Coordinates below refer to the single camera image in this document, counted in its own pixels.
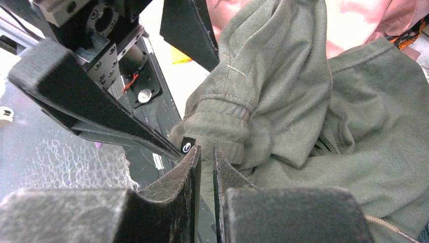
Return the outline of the dusty pink shorts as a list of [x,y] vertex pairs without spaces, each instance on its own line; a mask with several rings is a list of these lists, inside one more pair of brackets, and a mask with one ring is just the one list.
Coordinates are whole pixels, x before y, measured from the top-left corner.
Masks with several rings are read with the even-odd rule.
[[215,71],[328,73],[368,60],[403,59],[390,41],[428,1],[207,1],[218,43]]

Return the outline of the olive green shorts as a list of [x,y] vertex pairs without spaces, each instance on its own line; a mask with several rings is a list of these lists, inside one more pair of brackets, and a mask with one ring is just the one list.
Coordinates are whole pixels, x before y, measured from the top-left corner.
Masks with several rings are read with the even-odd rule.
[[245,1],[219,35],[219,64],[170,132],[201,146],[212,203],[218,147],[257,187],[348,189],[376,242],[428,224],[428,81],[384,38],[328,59],[325,1]]

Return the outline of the orange black camo shorts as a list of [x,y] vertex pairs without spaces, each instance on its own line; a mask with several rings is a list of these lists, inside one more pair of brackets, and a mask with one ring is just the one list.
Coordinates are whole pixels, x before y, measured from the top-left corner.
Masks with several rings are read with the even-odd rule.
[[399,36],[385,36],[386,39],[394,44],[399,50],[403,50],[413,44],[422,34],[428,36],[424,29],[428,27],[428,15],[420,19],[410,29]]

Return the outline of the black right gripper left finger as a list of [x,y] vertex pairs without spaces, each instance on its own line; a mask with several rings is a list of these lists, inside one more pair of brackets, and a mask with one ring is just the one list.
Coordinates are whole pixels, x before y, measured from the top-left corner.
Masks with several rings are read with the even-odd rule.
[[201,149],[140,192],[18,190],[1,202],[1,242],[196,242]]

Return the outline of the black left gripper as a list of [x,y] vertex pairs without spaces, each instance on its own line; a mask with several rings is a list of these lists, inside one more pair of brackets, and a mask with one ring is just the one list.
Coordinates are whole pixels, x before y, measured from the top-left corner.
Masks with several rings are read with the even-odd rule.
[[[88,141],[146,148],[177,159],[180,151],[138,120],[108,90],[115,82],[135,109],[159,98],[162,74],[148,54],[137,15],[148,1],[1,1],[16,20],[42,31],[7,78],[51,119]],[[160,35],[211,72],[218,44],[205,0],[164,0]]]

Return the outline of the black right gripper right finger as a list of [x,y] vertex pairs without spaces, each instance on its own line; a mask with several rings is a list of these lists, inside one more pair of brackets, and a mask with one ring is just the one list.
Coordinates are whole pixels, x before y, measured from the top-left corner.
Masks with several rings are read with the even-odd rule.
[[212,151],[218,242],[373,242],[354,197],[342,188],[257,188]]

